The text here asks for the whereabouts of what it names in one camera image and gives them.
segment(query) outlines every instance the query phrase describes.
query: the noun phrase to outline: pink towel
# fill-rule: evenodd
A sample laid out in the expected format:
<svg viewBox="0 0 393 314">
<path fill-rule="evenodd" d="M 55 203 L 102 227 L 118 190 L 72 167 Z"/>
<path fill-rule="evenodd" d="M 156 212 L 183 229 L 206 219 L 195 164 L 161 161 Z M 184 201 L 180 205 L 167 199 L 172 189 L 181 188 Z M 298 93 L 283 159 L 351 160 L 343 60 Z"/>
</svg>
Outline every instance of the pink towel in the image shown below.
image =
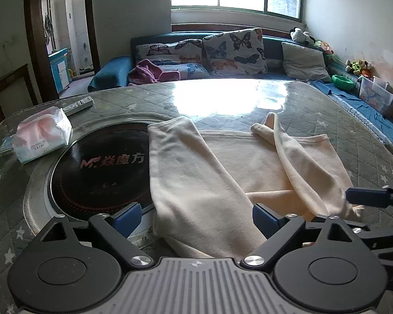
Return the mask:
<svg viewBox="0 0 393 314">
<path fill-rule="evenodd" d="M 148 59 L 139 61 L 135 68 L 128 73 L 128 80 L 135 85 L 180 79 L 179 71 L 163 71 Z"/>
</svg>

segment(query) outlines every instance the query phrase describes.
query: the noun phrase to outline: pink tissue package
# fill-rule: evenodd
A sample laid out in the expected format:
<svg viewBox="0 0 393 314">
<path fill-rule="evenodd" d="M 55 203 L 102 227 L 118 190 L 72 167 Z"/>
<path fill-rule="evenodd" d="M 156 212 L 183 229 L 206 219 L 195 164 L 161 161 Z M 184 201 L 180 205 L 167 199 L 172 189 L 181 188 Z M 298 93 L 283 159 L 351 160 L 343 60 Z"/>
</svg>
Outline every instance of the pink tissue package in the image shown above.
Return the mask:
<svg viewBox="0 0 393 314">
<path fill-rule="evenodd" d="M 24 164 L 68 145 L 72 126 L 61 108 L 52 106 L 22 121 L 12 145 Z"/>
</svg>

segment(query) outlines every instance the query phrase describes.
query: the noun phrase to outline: silver screw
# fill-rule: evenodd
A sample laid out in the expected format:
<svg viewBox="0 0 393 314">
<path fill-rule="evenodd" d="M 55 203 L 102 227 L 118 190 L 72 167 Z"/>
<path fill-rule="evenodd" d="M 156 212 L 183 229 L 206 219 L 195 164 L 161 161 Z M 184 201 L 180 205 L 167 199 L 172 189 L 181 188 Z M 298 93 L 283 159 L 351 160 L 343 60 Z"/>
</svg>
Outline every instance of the silver screw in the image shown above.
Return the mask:
<svg viewBox="0 0 393 314">
<path fill-rule="evenodd" d="M 132 265 L 142 267 L 144 265 L 149 265 L 151 263 L 151 258 L 148 256 L 134 256 L 130 262 Z"/>
<path fill-rule="evenodd" d="M 258 255 L 246 256 L 243 261 L 247 265 L 251 265 L 253 267 L 256 267 L 258 265 L 262 265 L 265 263 L 264 258 L 262 256 L 258 256 Z"/>
</svg>

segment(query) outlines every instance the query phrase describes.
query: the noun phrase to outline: plush toy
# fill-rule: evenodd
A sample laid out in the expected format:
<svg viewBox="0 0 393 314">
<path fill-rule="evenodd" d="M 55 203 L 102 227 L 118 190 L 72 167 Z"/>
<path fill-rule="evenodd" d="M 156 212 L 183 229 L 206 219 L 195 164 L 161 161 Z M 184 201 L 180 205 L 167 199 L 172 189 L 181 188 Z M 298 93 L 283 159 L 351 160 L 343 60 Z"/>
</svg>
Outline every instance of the plush toy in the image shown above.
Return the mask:
<svg viewBox="0 0 393 314">
<path fill-rule="evenodd" d="M 346 71 L 348 73 L 355 74 L 357 76 L 363 75 L 366 78 L 372 78 L 373 75 L 371 74 L 371 62 L 365 61 L 365 60 L 358 60 L 358 61 L 353 61 L 351 63 L 350 60 L 346 61 Z"/>
<path fill-rule="evenodd" d="M 310 36 L 308 32 L 303 32 L 300 28 L 292 28 L 290 35 L 293 41 L 302 43 L 303 45 L 313 46 L 316 40 Z"/>
</svg>

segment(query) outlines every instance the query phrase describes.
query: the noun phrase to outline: blue cabinet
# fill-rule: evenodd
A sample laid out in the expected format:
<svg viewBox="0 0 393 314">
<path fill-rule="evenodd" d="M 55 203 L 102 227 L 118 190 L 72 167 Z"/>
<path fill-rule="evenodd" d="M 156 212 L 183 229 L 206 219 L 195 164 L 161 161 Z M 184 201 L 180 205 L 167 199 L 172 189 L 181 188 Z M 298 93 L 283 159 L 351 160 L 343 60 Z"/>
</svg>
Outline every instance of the blue cabinet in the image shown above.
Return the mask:
<svg viewBox="0 0 393 314">
<path fill-rule="evenodd" d="M 58 93 L 66 88 L 67 85 L 71 82 L 70 74 L 67 68 L 67 52 L 67 48 L 64 48 L 48 56 Z"/>
</svg>

